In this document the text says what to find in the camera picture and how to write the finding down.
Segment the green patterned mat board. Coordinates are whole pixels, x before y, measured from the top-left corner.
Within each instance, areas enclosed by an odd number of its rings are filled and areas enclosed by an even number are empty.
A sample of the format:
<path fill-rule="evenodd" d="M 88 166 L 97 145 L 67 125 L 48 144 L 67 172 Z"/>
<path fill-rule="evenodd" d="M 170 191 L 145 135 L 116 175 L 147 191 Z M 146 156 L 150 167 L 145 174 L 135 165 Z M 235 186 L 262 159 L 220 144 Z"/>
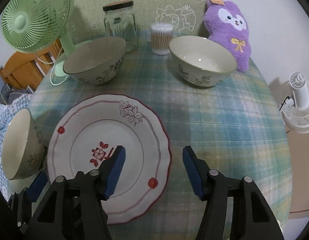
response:
<path fill-rule="evenodd" d="M 68 21 L 74 43 L 105 35 L 103 7 L 109 3 L 127 0 L 75 0 Z M 200 33 L 206 0 L 132 0 L 137 30 L 148 30 L 154 22 L 174 25 L 175 33 Z"/>

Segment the plaid green tablecloth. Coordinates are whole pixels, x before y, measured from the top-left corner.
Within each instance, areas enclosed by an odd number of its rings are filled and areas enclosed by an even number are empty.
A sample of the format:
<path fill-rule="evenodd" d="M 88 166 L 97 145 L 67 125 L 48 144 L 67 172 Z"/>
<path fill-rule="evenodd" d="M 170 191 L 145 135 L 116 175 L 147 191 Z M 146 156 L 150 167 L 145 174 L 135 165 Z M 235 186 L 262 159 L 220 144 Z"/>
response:
<path fill-rule="evenodd" d="M 210 168 L 231 178 L 250 176 L 276 219 L 285 225 L 292 194 L 286 131 L 277 104 L 255 64 L 211 88 L 185 81 L 170 56 L 152 53 L 150 34 L 141 31 L 138 49 L 127 54 L 117 76 L 101 86 L 68 80 L 53 86 L 45 77 L 30 111 L 45 143 L 65 113 L 103 93 L 128 95 L 160 117 L 171 142 L 172 164 L 163 195 L 141 217 L 110 226 L 113 239 L 194 239 L 205 203 L 195 196 L 182 162 L 191 146 Z"/>

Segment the ceramic bowl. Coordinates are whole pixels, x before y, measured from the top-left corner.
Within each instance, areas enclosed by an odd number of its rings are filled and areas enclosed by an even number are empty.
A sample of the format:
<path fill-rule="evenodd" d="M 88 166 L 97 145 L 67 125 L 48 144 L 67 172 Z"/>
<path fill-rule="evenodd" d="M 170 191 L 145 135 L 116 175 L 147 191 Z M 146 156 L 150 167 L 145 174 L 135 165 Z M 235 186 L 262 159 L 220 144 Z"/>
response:
<path fill-rule="evenodd" d="M 213 87 L 237 70 L 235 57 L 218 43 L 200 36 L 179 36 L 169 50 L 178 74 L 200 87 Z"/>
<path fill-rule="evenodd" d="M 77 48 L 64 62 L 63 71 L 79 83 L 103 85 L 114 78 L 122 66 L 126 41 L 108 36 Z"/>
<path fill-rule="evenodd" d="M 44 144 L 33 125 L 29 109 L 21 109 L 9 123 L 1 151 L 2 168 L 8 180 L 33 176 L 44 159 Z"/>

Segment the green desk fan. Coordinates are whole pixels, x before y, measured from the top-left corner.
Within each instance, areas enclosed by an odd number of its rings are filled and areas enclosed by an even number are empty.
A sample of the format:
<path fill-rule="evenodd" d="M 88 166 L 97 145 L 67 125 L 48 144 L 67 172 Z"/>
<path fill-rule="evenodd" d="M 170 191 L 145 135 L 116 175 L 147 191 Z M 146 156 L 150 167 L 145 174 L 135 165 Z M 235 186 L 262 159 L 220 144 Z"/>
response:
<path fill-rule="evenodd" d="M 63 51 L 56 56 L 50 77 L 69 79 L 63 64 L 82 43 L 74 44 L 67 22 L 74 0 L 10 0 L 1 17 L 1 32 L 16 51 L 35 53 L 60 40 Z"/>

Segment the white standing fan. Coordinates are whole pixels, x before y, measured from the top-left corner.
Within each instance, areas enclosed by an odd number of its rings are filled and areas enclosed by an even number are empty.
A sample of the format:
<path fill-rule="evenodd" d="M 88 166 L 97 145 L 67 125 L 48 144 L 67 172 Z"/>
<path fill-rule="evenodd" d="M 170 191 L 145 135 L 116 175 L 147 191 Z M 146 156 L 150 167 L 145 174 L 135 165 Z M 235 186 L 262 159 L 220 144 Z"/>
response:
<path fill-rule="evenodd" d="M 309 80 L 302 73 L 293 72 L 284 84 L 279 111 L 290 130 L 309 133 Z"/>

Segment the purple plush bunny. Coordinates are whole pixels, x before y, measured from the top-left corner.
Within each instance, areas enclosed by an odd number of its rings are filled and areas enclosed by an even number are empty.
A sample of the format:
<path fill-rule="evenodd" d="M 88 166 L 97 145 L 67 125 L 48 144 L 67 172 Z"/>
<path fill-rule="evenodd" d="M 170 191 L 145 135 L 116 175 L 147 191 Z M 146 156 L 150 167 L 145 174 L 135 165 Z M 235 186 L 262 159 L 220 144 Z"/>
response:
<path fill-rule="evenodd" d="M 236 59 L 237 70 L 246 72 L 251 56 L 250 33 L 239 7 L 231 1 L 206 0 L 203 23 L 209 39 L 230 51 Z"/>

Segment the cotton swab container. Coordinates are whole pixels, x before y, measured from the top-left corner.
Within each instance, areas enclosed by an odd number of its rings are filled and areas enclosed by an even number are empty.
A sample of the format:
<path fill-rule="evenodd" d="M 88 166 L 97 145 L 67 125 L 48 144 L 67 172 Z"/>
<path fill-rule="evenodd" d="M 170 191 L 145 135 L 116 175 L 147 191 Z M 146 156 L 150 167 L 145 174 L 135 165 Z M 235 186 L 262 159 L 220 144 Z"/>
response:
<path fill-rule="evenodd" d="M 156 55 L 169 55 L 169 44 L 174 36 L 174 26 L 169 23 L 155 23 L 150 28 L 151 50 Z"/>

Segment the glass jar black lid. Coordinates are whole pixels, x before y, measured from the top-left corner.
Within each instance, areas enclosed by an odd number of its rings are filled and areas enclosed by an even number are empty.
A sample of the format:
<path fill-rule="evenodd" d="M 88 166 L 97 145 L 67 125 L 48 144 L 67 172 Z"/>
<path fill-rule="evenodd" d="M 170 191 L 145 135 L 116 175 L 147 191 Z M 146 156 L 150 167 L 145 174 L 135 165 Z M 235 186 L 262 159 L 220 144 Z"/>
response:
<path fill-rule="evenodd" d="M 138 48 L 137 28 L 133 0 L 109 3 L 103 6 L 103 20 L 107 36 L 121 37 L 126 41 L 126 52 Z"/>

